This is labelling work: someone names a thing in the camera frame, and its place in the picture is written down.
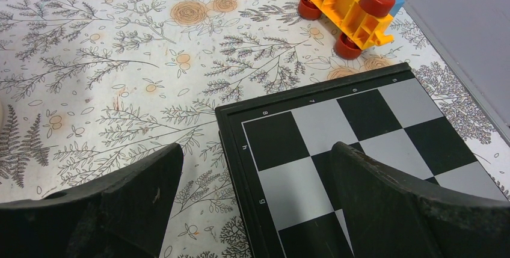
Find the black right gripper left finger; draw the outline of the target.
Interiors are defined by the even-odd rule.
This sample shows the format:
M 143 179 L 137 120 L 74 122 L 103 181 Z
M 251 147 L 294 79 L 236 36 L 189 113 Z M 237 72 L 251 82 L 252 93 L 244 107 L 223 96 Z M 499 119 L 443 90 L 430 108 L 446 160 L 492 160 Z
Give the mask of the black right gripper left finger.
M 2 257 L 158 257 L 183 168 L 172 143 L 41 200 L 1 204 Z

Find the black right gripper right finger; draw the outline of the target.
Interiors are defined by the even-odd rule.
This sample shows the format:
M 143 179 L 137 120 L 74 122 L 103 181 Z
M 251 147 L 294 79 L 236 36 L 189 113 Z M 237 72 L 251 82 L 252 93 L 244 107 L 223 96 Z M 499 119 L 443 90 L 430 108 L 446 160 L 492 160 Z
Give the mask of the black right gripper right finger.
M 355 257 L 509 256 L 509 203 L 421 180 L 343 142 L 330 162 Z

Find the black white checkerboard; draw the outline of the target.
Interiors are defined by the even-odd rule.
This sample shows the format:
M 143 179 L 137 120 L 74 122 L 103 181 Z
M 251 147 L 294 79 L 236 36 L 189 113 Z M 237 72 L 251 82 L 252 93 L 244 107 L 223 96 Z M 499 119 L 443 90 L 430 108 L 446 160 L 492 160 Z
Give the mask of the black white checkerboard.
M 221 144 L 253 257 L 397 257 L 397 216 L 356 241 L 354 214 L 382 217 L 377 192 L 341 201 L 330 167 L 343 142 L 429 183 L 508 201 L 407 63 L 219 106 Z

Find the floral patterned table mat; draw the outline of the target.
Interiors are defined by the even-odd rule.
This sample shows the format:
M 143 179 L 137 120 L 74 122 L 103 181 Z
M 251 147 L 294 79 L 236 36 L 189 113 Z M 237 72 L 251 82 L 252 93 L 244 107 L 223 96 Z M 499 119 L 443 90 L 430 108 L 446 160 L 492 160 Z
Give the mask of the floral patterned table mat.
M 1 201 L 41 199 L 177 142 L 161 257 L 250 257 L 214 110 L 408 62 L 509 197 L 509 147 L 401 10 L 394 41 L 337 57 L 299 0 L 1 0 Z

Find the orange red toy car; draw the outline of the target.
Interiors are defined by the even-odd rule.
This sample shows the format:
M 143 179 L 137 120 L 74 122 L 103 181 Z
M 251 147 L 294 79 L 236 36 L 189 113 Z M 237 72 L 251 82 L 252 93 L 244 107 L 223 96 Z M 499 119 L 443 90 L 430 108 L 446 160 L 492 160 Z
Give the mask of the orange red toy car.
M 402 0 L 300 0 L 298 13 L 306 20 L 327 17 L 340 31 L 335 53 L 353 60 L 366 49 L 394 40 L 386 31 L 401 4 Z

